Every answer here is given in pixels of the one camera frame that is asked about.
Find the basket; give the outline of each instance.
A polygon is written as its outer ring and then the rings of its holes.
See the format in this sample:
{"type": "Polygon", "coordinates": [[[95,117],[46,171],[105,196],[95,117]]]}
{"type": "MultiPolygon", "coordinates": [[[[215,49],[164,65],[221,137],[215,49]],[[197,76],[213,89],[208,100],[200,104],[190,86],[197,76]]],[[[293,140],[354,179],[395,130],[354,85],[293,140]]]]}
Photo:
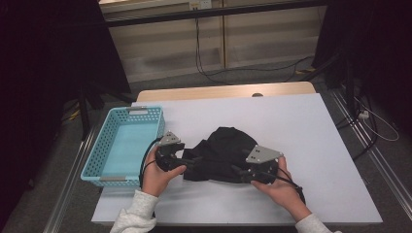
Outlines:
{"type": "Polygon", "coordinates": [[[97,186],[139,185],[143,156],[163,135],[161,107],[114,108],[91,149],[81,179],[97,186]]]}

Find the sleeve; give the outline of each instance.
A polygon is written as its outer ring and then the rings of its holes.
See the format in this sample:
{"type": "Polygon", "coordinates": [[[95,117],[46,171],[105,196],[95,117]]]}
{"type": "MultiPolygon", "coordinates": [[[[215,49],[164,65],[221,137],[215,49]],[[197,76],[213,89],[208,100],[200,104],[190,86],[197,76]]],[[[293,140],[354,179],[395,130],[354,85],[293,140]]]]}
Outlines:
{"type": "Polygon", "coordinates": [[[158,198],[136,190],[131,206],[119,213],[111,233],[140,233],[148,232],[155,227],[153,217],[158,198]]]}
{"type": "Polygon", "coordinates": [[[296,224],[296,229],[299,233],[331,233],[331,231],[329,231],[329,229],[327,229],[327,227],[314,214],[299,221],[296,224]]]}

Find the white tabletop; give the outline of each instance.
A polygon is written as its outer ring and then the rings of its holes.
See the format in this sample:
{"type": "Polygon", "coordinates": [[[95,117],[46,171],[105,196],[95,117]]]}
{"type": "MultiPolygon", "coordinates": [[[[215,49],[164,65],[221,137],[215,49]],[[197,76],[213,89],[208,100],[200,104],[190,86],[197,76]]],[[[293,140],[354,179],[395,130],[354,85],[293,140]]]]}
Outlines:
{"type": "MultiPolygon", "coordinates": [[[[319,94],[139,102],[160,105],[166,130],[194,148],[220,126],[235,127],[259,145],[282,151],[306,202],[326,224],[382,219],[319,94]]],[[[135,187],[105,187],[93,222],[113,224],[135,187]]],[[[174,179],[155,209],[159,225],[290,225],[292,217],[250,184],[174,179]]]]}

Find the person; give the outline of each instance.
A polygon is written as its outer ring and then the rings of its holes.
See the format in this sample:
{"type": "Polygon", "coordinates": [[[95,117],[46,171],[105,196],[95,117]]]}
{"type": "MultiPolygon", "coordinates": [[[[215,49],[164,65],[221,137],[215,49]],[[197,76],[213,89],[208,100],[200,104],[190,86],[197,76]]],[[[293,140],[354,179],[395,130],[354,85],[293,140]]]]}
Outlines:
{"type": "MultiPolygon", "coordinates": [[[[148,154],[146,164],[155,160],[155,146],[148,154]]],[[[290,177],[286,158],[278,159],[279,168],[285,171],[290,177]]],[[[175,177],[184,173],[186,166],[182,165],[174,170],[164,172],[156,163],[147,166],[143,178],[141,191],[135,190],[135,195],[131,206],[126,210],[122,209],[111,229],[111,233],[140,233],[149,232],[155,227],[156,219],[153,217],[155,205],[158,197],[167,187],[168,183],[175,177]]],[[[278,176],[286,178],[286,174],[279,172],[278,176]]],[[[251,184],[259,191],[268,195],[275,203],[285,208],[296,221],[296,229],[299,233],[319,232],[329,233],[327,227],[306,207],[301,201],[294,187],[280,180],[273,184],[259,183],[252,181],[251,184]]]]}

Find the table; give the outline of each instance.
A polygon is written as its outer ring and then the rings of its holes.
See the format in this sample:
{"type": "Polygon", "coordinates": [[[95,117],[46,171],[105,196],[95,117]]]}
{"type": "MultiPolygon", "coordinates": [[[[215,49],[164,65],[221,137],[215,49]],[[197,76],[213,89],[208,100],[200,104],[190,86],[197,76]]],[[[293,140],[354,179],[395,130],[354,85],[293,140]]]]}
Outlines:
{"type": "MultiPolygon", "coordinates": [[[[161,105],[166,129],[187,148],[219,126],[234,126],[260,145],[284,152],[308,207],[326,224],[382,222],[321,96],[309,83],[151,90],[142,92],[135,105],[161,105]],[[264,97],[249,97],[257,92],[264,97]]],[[[105,187],[92,221],[113,224],[119,210],[130,205],[134,189],[105,187]]],[[[178,177],[160,198],[155,209],[159,225],[294,224],[250,184],[193,183],[178,177]]]]}

